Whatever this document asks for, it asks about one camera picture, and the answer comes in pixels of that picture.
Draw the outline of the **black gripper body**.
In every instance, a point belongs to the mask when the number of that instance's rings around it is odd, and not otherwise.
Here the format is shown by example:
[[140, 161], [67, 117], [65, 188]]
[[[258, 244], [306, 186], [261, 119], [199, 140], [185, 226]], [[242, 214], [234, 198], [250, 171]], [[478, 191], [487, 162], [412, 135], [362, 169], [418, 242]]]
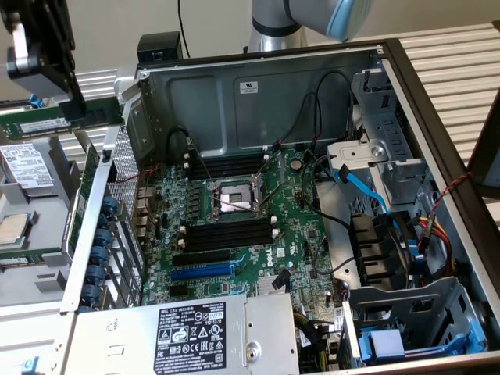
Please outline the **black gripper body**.
[[2, 1], [1, 18], [21, 59], [36, 47], [57, 70], [75, 70], [75, 40], [67, 2]]

